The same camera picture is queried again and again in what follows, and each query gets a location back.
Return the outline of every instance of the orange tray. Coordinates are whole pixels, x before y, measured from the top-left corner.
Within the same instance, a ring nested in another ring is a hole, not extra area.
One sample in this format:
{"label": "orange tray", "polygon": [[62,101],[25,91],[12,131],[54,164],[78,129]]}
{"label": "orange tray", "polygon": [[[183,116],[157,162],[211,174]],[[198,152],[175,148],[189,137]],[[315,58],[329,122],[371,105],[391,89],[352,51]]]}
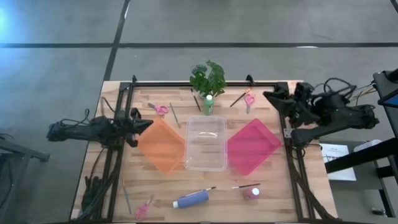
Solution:
{"label": "orange tray", "polygon": [[160,118],[155,118],[137,140],[138,149],[165,174],[171,173],[184,157],[185,141]]}

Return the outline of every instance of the white paper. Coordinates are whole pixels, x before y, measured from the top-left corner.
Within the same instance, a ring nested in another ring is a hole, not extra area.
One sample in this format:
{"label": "white paper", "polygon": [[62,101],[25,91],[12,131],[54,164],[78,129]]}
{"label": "white paper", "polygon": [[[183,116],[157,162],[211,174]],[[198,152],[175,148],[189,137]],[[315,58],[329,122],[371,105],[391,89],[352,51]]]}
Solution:
{"label": "white paper", "polygon": [[[349,154],[348,147],[345,145],[320,145],[322,146],[322,157],[325,163]],[[354,169],[352,167],[328,174],[328,177],[329,180],[356,180]]]}

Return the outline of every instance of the pink bottle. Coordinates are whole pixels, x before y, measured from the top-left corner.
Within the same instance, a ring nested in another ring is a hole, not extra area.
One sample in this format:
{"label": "pink bottle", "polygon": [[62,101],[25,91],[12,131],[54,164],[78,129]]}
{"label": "pink bottle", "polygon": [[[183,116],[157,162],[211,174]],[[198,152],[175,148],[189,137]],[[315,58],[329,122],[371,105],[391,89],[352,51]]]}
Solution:
{"label": "pink bottle", "polygon": [[260,190],[257,187],[251,187],[243,191],[245,199],[257,199],[260,197]]}

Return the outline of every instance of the blue tube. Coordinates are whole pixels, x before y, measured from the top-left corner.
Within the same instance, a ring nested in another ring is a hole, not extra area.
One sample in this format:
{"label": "blue tube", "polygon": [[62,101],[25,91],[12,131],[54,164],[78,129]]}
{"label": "blue tube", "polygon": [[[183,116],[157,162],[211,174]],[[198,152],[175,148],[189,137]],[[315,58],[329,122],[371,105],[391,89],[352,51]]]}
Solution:
{"label": "blue tube", "polygon": [[199,192],[180,197],[177,201],[173,202],[174,208],[187,208],[190,206],[197,205],[209,200],[207,190],[201,190]]}

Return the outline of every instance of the wooden table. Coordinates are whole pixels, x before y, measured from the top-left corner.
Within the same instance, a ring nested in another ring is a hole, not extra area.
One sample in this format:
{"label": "wooden table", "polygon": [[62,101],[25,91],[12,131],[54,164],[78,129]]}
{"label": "wooden table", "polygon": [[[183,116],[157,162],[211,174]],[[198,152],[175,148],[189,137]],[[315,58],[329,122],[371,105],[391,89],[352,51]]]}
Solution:
{"label": "wooden table", "polygon": [[[297,81],[288,81],[288,83],[290,92],[293,92]],[[112,107],[116,105],[119,84],[120,82],[104,82],[103,84],[101,96],[104,96]],[[246,87],[227,87],[226,93],[216,98],[213,114],[227,119],[229,136],[238,132],[254,118],[258,118],[281,139],[282,147],[247,176],[232,174],[229,168],[223,172],[185,170],[183,162],[171,175],[164,175],[140,153],[138,148],[125,144],[120,178],[125,180],[133,214],[129,214],[123,188],[119,184],[114,222],[135,222],[134,208],[142,205],[151,194],[155,197],[145,222],[297,221],[279,114],[262,95],[264,90],[273,91],[273,88],[254,87],[252,89],[251,93],[254,94],[256,102],[251,106],[250,114],[246,114],[246,104],[243,99],[232,108],[229,107],[245,89]],[[132,107],[139,109],[143,119],[153,119],[157,116],[155,111],[148,107],[148,102],[165,106],[172,102],[181,128],[178,128],[171,111],[165,115],[164,121],[183,138],[188,118],[192,115],[203,114],[199,112],[190,88],[187,87],[135,87],[133,94]],[[203,107],[203,100],[198,98],[198,101]],[[100,116],[100,111],[98,108],[97,116]],[[113,113],[106,106],[105,115],[109,118],[113,117]],[[81,198],[85,190],[84,176],[90,175],[100,150],[101,146],[97,142],[89,143],[71,218],[75,218],[80,211]],[[311,145],[306,148],[306,152],[304,160],[311,191],[328,212],[336,217],[335,203],[321,151],[318,146]],[[104,167],[104,158],[105,153],[95,170],[95,175],[100,177]],[[240,190],[230,190],[232,186],[252,183],[261,183],[259,186],[261,196],[258,200],[244,200]],[[209,192],[208,202],[185,209],[172,207],[172,202],[179,197],[211,186],[217,186],[217,189]],[[106,214],[108,209],[109,192],[108,198],[105,199],[103,214]],[[303,194],[300,194],[300,198],[305,210]]]}

